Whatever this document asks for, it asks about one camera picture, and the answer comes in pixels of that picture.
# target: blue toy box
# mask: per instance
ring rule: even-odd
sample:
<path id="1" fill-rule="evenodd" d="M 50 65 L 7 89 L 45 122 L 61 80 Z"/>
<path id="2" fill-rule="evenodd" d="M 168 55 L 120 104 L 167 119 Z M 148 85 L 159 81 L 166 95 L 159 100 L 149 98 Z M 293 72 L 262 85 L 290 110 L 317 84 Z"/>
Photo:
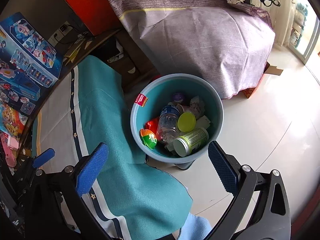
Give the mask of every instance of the blue toy box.
<path id="1" fill-rule="evenodd" d="M 28 116 L 58 80 L 63 56 L 18 12 L 0 22 L 0 100 Z"/>

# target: toy box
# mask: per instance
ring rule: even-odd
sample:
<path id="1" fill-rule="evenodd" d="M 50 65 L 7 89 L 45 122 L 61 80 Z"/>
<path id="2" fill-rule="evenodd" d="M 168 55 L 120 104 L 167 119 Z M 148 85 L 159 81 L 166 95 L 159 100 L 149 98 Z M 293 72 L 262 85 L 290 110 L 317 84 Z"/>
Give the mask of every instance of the toy box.
<path id="1" fill-rule="evenodd" d="M 21 13 L 0 22 L 0 100 L 30 115 L 58 80 L 60 55 Z"/>
<path id="2" fill-rule="evenodd" d="M 0 113 L 0 130 L 19 141 L 28 117 L 5 103 L 0 103 Z"/>

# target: metal screw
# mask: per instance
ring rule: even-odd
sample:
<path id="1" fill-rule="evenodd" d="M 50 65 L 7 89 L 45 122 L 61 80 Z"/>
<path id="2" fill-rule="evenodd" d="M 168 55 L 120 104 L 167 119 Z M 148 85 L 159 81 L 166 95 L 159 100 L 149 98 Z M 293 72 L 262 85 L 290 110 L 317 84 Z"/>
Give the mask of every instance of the metal screw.
<path id="1" fill-rule="evenodd" d="M 273 175 L 275 175 L 275 176 L 279 176 L 279 175 L 280 175 L 280 172 L 277 171 L 277 170 L 273 170 L 272 173 L 273 173 Z"/>
<path id="2" fill-rule="evenodd" d="M 41 176 L 41 175 L 42 175 L 42 172 L 43 172 L 42 170 L 37 170 L 37 171 L 36 171 L 36 176 Z"/>
<path id="3" fill-rule="evenodd" d="M 250 168 L 250 166 L 248 166 L 248 165 L 243 165 L 243 166 L 242 166 L 242 169 L 243 169 L 244 171 L 246 171 L 246 172 L 251 171 L 251 168 Z"/>
<path id="4" fill-rule="evenodd" d="M 70 173 L 71 171 L 73 171 L 73 167 L 72 166 L 67 166 L 67 167 L 64 168 L 64 171 L 66 173 Z"/>

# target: trash can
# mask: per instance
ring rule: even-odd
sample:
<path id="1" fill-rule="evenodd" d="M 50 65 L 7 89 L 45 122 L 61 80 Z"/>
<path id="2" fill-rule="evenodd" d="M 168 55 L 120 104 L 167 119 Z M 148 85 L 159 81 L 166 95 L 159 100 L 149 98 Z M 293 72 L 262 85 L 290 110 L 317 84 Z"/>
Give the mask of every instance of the trash can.
<path id="1" fill-rule="evenodd" d="M 159 116 L 161 109 L 172 101 L 172 95 L 178 92 L 186 95 L 187 100 L 200 96 L 205 103 L 205 115 L 211 121 L 207 129 L 209 134 L 207 144 L 186 157 L 172 155 L 161 143 L 157 143 L 155 149 L 152 150 L 142 143 L 139 135 L 144 124 Z M 174 163 L 181 169 L 187 169 L 195 159 L 207 152 L 209 143 L 216 140 L 220 134 L 223 123 L 221 99 L 215 89 L 202 78 L 180 73 L 163 76 L 147 85 L 141 91 L 137 101 L 139 102 L 135 103 L 131 110 L 131 132 L 141 150 L 155 160 Z"/>

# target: wall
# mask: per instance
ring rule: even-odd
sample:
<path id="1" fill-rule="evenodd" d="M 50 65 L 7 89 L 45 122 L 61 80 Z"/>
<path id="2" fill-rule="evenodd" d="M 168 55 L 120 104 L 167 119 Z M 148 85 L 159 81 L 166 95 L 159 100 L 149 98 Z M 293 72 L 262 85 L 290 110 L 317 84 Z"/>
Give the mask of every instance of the wall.
<path id="1" fill-rule="evenodd" d="M 9 0 L 0 14 L 0 21 L 18 11 L 45 39 L 73 13 L 64 0 Z"/>

